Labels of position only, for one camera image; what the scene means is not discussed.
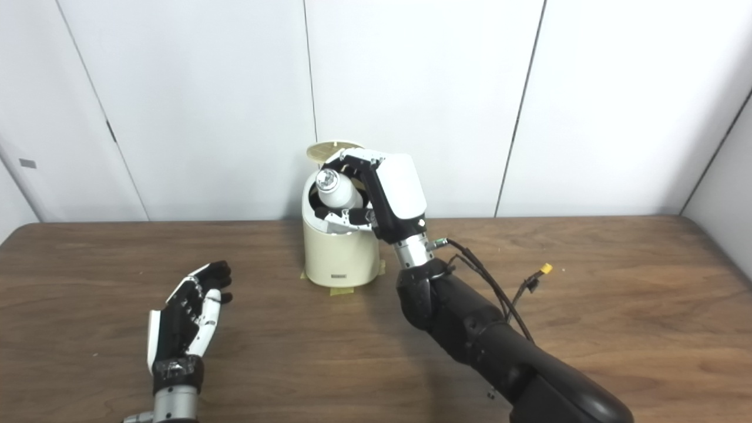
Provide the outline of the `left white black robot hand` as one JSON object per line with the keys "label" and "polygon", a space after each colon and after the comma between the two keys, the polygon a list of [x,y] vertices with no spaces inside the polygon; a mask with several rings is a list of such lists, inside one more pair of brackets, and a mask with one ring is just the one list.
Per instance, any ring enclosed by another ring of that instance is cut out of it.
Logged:
{"label": "left white black robot hand", "polygon": [[223,305],[233,300],[228,262],[215,261],[191,271],[167,297],[161,310],[149,313],[147,367],[152,392],[204,382],[203,356],[219,323]]}

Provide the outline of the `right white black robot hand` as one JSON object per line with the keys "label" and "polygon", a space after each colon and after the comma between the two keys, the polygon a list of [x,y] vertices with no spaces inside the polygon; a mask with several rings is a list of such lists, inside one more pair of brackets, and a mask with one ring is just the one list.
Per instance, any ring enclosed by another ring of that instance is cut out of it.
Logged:
{"label": "right white black robot hand", "polygon": [[316,208],[317,219],[352,230],[370,230],[387,244],[425,234],[427,201],[410,155],[341,148],[323,163],[322,169],[359,180],[367,201],[361,208]]}

